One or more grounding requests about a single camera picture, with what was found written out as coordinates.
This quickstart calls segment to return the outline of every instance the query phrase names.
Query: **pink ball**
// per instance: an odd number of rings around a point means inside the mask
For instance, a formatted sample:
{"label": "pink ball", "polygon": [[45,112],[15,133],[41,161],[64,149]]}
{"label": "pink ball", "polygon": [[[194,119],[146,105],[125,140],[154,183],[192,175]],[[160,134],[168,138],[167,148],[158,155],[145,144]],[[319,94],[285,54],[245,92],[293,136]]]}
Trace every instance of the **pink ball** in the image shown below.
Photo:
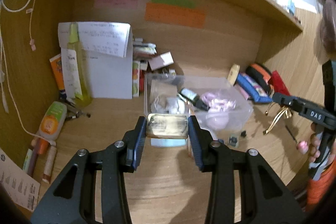
{"label": "pink ball", "polygon": [[300,141],[296,145],[296,149],[303,155],[308,152],[308,148],[308,143],[306,141]]}

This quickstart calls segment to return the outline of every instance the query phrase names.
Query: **orange tube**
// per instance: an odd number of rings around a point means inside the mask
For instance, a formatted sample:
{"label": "orange tube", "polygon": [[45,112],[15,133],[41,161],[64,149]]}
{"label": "orange tube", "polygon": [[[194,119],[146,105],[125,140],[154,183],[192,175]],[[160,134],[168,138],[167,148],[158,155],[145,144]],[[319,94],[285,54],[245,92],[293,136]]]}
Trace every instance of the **orange tube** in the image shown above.
{"label": "orange tube", "polygon": [[65,95],[65,87],[64,87],[64,81],[63,81],[63,71],[62,71],[62,59],[61,54],[58,54],[50,59],[50,64],[52,68],[52,72],[54,73],[56,83],[59,89],[59,93],[61,97]]}

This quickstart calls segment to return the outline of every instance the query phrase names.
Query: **orange sticky note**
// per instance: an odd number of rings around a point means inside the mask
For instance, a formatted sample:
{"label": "orange sticky note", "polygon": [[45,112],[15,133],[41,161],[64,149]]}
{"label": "orange sticky note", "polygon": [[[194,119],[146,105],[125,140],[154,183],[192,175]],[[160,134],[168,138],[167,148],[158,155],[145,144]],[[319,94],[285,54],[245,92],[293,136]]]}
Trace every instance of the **orange sticky note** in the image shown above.
{"label": "orange sticky note", "polygon": [[205,13],[198,9],[149,2],[146,5],[145,20],[203,28]]}

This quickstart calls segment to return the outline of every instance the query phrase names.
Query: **green sticky note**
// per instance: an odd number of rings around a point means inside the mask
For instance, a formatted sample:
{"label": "green sticky note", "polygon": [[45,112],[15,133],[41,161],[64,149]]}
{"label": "green sticky note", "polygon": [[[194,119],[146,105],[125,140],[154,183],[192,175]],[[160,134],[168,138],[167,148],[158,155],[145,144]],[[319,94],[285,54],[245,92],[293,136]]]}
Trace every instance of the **green sticky note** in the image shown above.
{"label": "green sticky note", "polygon": [[168,4],[189,9],[196,8],[196,4],[191,0],[152,0],[152,3]]}

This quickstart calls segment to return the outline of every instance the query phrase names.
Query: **orange label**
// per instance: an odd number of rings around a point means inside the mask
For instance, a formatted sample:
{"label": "orange label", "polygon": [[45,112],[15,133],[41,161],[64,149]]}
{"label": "orange label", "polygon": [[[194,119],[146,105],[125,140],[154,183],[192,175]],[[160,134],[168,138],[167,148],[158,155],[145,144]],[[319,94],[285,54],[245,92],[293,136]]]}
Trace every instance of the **orange label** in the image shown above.
{"label": "orange label", "polygon": [[197,9],[148,2],[146,5],[145,20],[203,28],[205,13]]}
{"label": "orange label", "polygon": [[62,71],[62,59],[61,55],[50,62],[52,71],[54,73],[56,83],[59,90],[64,90],[63,71]]}
{"label": "orange label", "polygon": [[58,127],[58,120],[52,116],[46,116],[41,123],[41,130],[46,134],[54,134]]}

